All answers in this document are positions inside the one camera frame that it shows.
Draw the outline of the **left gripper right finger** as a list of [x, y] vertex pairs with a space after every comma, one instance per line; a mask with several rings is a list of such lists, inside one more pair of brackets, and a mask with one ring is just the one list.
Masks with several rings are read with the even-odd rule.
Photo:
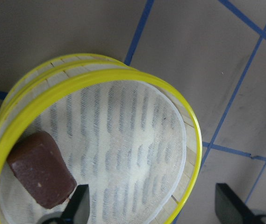
[[222, 224], [266, 224], [266, 214], [254, 214], [226, 183], [216, 183], [215, 214]]

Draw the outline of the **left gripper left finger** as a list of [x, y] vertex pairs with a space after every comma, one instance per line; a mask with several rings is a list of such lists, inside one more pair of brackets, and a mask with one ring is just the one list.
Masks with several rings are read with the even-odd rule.
[[39, 224], [87, 224], [90, 215], [89, 185], [78, 185], [63, 212], [43, 216]]

